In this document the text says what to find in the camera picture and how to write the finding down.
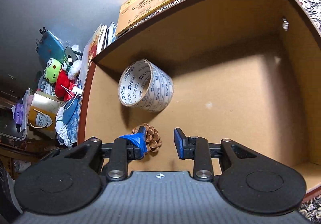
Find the gray wall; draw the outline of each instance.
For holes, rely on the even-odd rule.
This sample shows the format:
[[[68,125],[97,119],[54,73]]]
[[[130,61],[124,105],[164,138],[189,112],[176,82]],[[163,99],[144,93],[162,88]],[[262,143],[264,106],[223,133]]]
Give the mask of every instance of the gray wall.
[[[126,0],[0,0],[0,84],[13,91],[31,86],[42,70],[35,51],[43,26],[82,50],[100,23],[117,22]]]

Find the yellow book cover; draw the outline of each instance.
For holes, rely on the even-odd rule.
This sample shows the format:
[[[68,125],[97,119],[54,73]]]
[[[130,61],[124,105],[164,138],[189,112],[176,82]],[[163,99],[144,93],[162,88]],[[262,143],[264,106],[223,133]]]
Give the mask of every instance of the yellow book cover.
[[[116,36],[157,9],[175,0],[128,0],[120,8]]]

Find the red stuffed toy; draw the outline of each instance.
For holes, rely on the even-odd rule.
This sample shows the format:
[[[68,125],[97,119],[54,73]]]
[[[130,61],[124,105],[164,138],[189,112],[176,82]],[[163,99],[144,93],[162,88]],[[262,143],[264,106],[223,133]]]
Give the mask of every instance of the red stuffed toy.
[[[69,89],[69,85],[70,85],[70,80],[68,79],[68,73],[65,72],[63,69],[60,69],[56,86],[55,86],[56,96],[58,98],[64,98],[65,94],[68,95],[67,90],[65,88]]]

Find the book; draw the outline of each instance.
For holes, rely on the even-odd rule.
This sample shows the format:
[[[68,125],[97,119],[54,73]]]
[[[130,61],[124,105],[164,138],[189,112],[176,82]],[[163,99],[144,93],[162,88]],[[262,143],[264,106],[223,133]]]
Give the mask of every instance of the book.
[[[116,27],[117,26],[114,23],[111,23],[109,27],[107,25],[100,24],[94,32],[92,38],[85,46],[82,55],[80,74],[78,77],[78,81],[81,82],[82,88],[85,85],[87,72],[92,59],[113,41],[115,41]]]
[[[175,0],[127,0],[120,8],[116,36],[173,1]]]

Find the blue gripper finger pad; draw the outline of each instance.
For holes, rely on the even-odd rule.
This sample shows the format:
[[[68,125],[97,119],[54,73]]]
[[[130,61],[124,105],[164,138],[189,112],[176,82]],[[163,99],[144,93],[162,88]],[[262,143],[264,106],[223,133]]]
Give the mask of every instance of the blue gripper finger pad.
[[[119,138],[124,138],[130,140],[134,145],[140,148],[140,155],[144,157],[145,152],[147,152],[146,147],[146,139],[145,139],[145,131],[143,133],[136,133],[136,134],[127,134],[120,136]]]
[[[174,143],[175,143],[179,158],[180,159],[183,158],[184,157],[183,140],[176,129],[174,130]]]

